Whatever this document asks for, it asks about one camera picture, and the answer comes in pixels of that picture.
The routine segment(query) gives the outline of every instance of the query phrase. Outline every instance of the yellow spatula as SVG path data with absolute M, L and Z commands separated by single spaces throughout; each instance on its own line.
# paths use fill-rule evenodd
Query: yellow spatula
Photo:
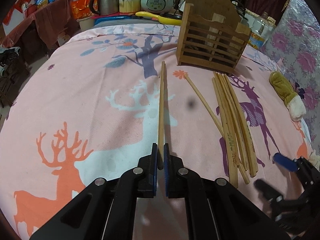
M 136 12 L 136 16 L 156 18 L 158 22 L 162 24 L 167 24 L 167 25 L 181 26 L 181 22 L 182 22 L 182 20 L 170 19 L 170 18 L 162 17 L 160 15 L 153 14 L 153 13 L 149 13 L 149 12 Z

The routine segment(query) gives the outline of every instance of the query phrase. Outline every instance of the orange deer print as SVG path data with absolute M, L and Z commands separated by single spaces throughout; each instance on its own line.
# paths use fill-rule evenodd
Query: orange deer print
M 79 140 L 78 131 L 76 132 L 73 145 L 68 147 L 67 123 L 64 122 L 63 125 L 64 128 L 58 130 L 53 135 L 57 138 L 57 142 L 54 143 L 54 140 L 51 142 L 53 151 L 52 163 L 47 161 L 41 149 L 42 140 L 46 133 L 40 133 L 40 137 L 36 139 L 38 153 L 42 158 L 42 162 L 50 168 L 60 168 L 52 172 L 53 175 L 59 176 L 57 180 L 56 200 L 36 197 L 24 190 L 15 191 L 14 197 L 17 203 L 17 214 L 14 216 L 14 221 L 18 233 L 18 223 L 25 222 L 27 224 L 27 232 L 31 236 L 34 227 L 40 228 L 72 200 L 72 191 L 80 192 L 85 188 L 74 163 L 85 160 L 93 150 L 85 153 L 88 140 L 85 140 L 81 147 L 82 140 Z M 65 150 L 65 160 L 59 162 L 58 156 L 63 149 Z
M 304 135 L 302 129 L 301 129 L 301 123 L 300 122 L 293 122 L 294 127 L 297 131 L 300 132 L 302 139 L 303 139 L 303 143 L 300 145 L 298 151 L 297 151 L 297 158 L 300 158 L 301 156 L 303 156 L 304 158 L 308 159 L 308 148 L 307 148 L 307 144 L 305 141 L 306 136 Z

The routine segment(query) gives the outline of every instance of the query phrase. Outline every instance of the bundle of chopsticks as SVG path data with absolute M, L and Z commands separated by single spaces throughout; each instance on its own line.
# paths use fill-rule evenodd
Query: bundle of chopsticks
M 225 74 L 216 72 L 212 78 L 222 124 L 188 75 L 185 75 L 185 78 L 207 108 L 222 137 L 225 139 L 229 182 L 234 187 L 238 187 L 239 169 L 244 182 L 249 184 L 250 180 L 246 171 L 249 170 L 249 174 L 252 177 L 256 176 L 258 172 L 257 158 L 244 112 L 242 111 L 229 78 Z

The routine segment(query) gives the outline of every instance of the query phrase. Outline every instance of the white fluffy trim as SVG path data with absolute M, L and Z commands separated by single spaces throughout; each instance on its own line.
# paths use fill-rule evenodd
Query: white fluffy trim
M 295 122 L 299 121 L 300 118 L 306 114 L 306 107 L 304 106 L 301 97 L 296 95 L 290 103 L 287 105 L 291 119 Z

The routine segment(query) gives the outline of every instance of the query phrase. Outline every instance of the orange flower print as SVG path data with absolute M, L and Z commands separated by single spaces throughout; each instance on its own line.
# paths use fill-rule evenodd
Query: orange flower print
M 179 79 L 182 79 L 184 77 L 184 75 L 187 74 L 188 75 L 188 72 L 184 72 L 183 70 L 176 70 L 175 72 L 172 73 L 172 75 L 174 75 L 175 77 L 178 77 Z

